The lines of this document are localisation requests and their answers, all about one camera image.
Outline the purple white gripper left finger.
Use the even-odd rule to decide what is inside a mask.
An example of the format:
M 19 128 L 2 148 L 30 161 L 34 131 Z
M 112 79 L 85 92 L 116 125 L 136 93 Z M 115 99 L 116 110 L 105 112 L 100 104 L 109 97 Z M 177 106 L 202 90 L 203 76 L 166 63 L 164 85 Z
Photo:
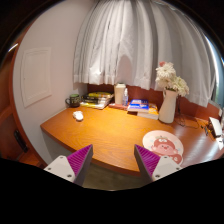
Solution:
M 90 144 L 69 156 L 59 155 L 45 171 L 82 186 L 93 156 L 93 145 Z

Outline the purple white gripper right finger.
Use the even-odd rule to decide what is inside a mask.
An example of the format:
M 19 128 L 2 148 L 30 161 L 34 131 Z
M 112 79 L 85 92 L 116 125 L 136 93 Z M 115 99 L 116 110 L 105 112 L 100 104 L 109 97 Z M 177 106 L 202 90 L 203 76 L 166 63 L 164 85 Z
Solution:
M 134 145 L 134 156 L 145 183 L 152 183 L 181 170 L 169 156 L 159 156 L 148 149 Z

